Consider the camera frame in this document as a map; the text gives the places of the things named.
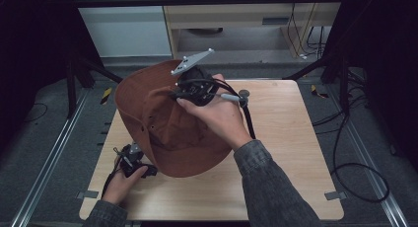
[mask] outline hand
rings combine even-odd
[[[213,78],[225,80],[221,74],[214,75]],[[220,88],[217,95],[229,93],[225,89]],[[199,117],[209,128],[223,138],[233,150],[237,150],[244,144],[248,143],[252,138],[244,127],[243,115],[237,102],[227,101],[216,96],[208,105],[198,107],[194,103],[177,99],[188,113]]]
[[[148,167],[143,166],[136,170],[129,178],[126,178],[122,171],[116,172],[108,184],[102,200],[119,205],[147,170]]]

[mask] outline brown hat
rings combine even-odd
[[[117,86],[120,116],[144,154],[171,177],[190,177],[219,164],[231,147],[203,121],[189,114],[169,94],[181,63],[170,60],[141,69]]]

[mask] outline gray sleeve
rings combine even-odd
[[[238,149],[234,158],[243,176],[251,227],[321,226],[313,209],[259,140]]]
[[[109,202],[98,200],[89,217],[84,222],[84,227],[103,226],[118,227],[125,226],[127,217],[126,210]]]

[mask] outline wooden tabletop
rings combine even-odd
[[[321,220],[338,220],[344,215],[339,199],[327,200],[335,191],[311,120],[294,81],[228,81],[236,90],[249,90],[248,108],[257,139],[286,172],[301,196]],[[86,219],[113,169],[116,154],[132,143],[118,112],[108,132],[89,190],[97,198],[85,198],[80,217]],[[190,178],[163,174],[141,179],[122,207],[130,220],[247,220],[242,177],[233,152],[213,169]]]

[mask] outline floor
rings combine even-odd
[[[319,30],[314,29],[312,42],[306,51],[315,49]],[[291,56],[288,45],[277,28],[224,29],[216,33],[212,29],[184,30],[178,45],[180,55],[214,48],[215,53],[202,62],[212,74],[223,73],[226,78],[282,78],[304,68],[317,60],[320,54],[307,59]],[[124,77],[136,68],[112,67],[113,73]],[[313,122],[338,112],[336,103],[338,83],[322,85],[318,81],[321,68],[299,81],[300,90]],[[82,112],[63,141],[63,149],[55,153],[56,163],[50,164],[51,172],[41,186],[37,197],[29,196],[34,184],[39,183],[37,175],[43,171],[56,145],[67,115],[66,84],[59,81],[38,92],[36,105],[28,114],[26,122],[11,144],[8,157],[2,159],[0,167],[0,226],[9,226],[17,216],[26,199],[35,202],[30,209],[30,226],[80,226],[78,217],[82,200],[77,198],[80,191],[88,188],[89,181],[105,135],[115,111],[112,95],[104,105],[100,103],[104,91],[115,87],[115,83],[95,74],[93,89],[81,89],[78,97],[86,96]],[[352,99],[361,98],[361,90],[353,90]],[[338,164],[347,162],[370,162],[387,179],[390,185],[390,199],[382,203],[369,203],[347,191],[333,176],[337,189],[345,191],[348,198],[341,200],[345,216],[339,221],[324,222],[325,226],[418,226],[418,175],[404,157],[392,156],[389,144],[379,123],[368,108],[364,97],[352,105],[350,122],[347,123],[338,140],[336,151],[335,131],[342,117],[324,125],[315,126],[318,142],[327,165],[332,170],[332,154],[337,152]],[[380,179],[364,169],[349,168],[340,173],[344,184],[355,193],[367,198],[379,197]],[[229,223],[225,226],[247,226],[247,223]],[[142,226],[224,226],[222,223],[149,223]]]

